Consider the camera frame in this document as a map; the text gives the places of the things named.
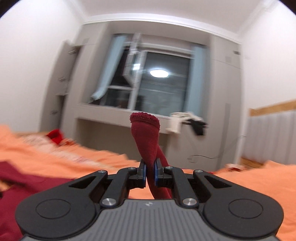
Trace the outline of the large window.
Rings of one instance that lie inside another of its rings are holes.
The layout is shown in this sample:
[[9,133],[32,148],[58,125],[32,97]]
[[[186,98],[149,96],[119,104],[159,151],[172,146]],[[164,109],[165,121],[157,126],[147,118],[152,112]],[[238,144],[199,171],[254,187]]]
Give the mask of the large window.
[[121,60],[102,106],[169,116],[186,112],[188,75],[192,47],[154,36],[127,35]]

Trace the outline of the white cloth on sill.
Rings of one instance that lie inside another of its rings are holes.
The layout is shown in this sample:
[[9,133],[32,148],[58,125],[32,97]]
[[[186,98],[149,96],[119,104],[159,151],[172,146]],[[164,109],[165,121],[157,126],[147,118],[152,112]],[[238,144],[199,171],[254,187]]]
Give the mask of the white cloth on sill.
[[194,115],[192,112],[176,112],[171,113],[169,118],[169,124],[166,128],[168,133],[180,134],[182,123],[189,120],[199,120],[199,117]]

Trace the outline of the dark red knit sweater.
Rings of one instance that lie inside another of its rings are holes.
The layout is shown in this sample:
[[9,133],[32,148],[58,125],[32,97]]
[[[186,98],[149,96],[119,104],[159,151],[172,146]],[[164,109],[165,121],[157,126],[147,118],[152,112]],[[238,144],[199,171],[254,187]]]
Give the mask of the dark red knit sweater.
[[1,181],[9,185],[7,190],[1,190],[1,240],[20,240],[22,233],[15,219],[17,206],[35,193],[71,180],[22,174],[9,162],[4,161],[1,162]]

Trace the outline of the right light blue curtain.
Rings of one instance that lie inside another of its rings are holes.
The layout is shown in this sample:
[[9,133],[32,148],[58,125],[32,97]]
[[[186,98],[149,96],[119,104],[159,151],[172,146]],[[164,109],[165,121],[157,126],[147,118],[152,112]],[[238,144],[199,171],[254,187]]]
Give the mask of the right light blue curtain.
[[204,85],[207,77],[207,48],[194,45],[189,66],[185,111],[203,115]]

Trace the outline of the grey padded wooden headboard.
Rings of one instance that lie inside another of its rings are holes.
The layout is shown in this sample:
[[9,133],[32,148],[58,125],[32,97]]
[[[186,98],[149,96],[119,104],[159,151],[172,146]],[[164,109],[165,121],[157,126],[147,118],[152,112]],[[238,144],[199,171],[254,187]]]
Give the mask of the grey padded wooden headboard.
[[260,168],[267,161],[295,164],[295,100],[251,108],[240,164]]

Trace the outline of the left light blue curtain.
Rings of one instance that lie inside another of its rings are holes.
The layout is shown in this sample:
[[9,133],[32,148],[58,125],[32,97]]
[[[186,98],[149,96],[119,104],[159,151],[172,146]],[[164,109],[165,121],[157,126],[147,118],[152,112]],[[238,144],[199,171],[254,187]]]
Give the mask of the left light blue curtain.
[[123,55],[126,38],[125,34],[113,36],[97,88],[91,96],[92,101],[100,100],[106,94]]

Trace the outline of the bright red cloth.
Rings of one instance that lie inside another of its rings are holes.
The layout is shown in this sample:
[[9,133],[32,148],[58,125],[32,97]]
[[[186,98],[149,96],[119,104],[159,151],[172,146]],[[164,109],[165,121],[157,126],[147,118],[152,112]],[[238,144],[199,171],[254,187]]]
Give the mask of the bright red cloth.
[[54,144],[58,146],[64,146],[67,144],[64,134],[59,129],[54,129],[46,134]]

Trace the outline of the black cloth on sill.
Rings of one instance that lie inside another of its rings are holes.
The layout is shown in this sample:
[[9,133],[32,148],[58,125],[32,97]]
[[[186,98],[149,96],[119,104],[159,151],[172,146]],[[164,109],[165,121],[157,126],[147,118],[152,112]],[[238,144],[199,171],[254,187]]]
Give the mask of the black cloth on sill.
[[205,129],[208,127],[207,123],[200,120],[194,120],[194,119],[189,119],[185,121],[185,124],[191,126],[192,131],[196,136],[204,136]]

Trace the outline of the orange bed blanket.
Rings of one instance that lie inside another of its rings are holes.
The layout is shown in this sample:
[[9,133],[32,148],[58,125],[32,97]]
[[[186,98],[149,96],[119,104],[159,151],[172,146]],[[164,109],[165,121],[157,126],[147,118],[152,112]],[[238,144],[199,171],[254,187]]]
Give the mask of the orange bed blanket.
[[41,152],[1,126],[1,162],[71,180],[17,206],[20,240],[295,240],[293,165],[218,173],[165,167],[173,195],[155,199],[147,185],[128,187],[128,168],[139,162],[66,142],[62,150],[97,166]]

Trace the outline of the dark red sock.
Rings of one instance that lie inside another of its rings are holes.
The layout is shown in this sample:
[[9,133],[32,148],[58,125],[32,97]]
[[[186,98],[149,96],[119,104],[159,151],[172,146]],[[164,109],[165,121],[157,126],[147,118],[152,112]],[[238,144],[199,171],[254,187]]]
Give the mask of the dark red sock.
[[155,199],[170,199],[171,191],[164,187],[157,187],[154,183],[154,162],[160,159],[163,167],[168,161],[159,146],[159,119],[148,113],[132,113],[130,115],[131,133],[135,140],[141,158],[147,166],[147,183]]

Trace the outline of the pale patterned pink bedsheet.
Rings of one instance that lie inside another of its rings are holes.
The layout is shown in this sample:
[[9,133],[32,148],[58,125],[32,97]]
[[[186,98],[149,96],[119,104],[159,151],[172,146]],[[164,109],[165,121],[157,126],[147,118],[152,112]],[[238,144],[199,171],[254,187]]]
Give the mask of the pale patterned pink bedsheet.
[[37,150],[51,154],[53,156],[66,159],[75,164],[86,164],[89,166],[97,166],[95,161],[92,161],[86,157],[74,154],[69,151],[62,150],[60,146],[54,143],[49,137],[43,133],[18,133],[18,138],[24,141],[26,144],[35,147]]

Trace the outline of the grey built-in wardrobe desk unit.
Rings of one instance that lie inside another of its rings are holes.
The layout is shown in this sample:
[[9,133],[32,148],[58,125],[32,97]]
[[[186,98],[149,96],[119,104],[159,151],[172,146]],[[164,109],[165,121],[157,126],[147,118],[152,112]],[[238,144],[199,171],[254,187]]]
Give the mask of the grey built-in wardrobe desk unit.
[[143,111],[159,118],[171,165],[214,171],[236,159],[241,96],[236,42],[163,23],[90,23],[62,44],[40,130],[138,160],[129,116]]

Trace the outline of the light blue curtain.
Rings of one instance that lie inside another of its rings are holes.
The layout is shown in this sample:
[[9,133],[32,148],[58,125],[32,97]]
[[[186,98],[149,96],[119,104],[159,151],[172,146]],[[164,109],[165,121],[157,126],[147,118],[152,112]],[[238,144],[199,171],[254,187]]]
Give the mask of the light blue curtain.
[[123,55],[126,38],[125,34],[113,36],[97,88],[91,96],[92,101],[100,100],[106,94]]
[[194,45],[189,66],[185,111],[203,115],[204,85],[207,77],[207,48]]

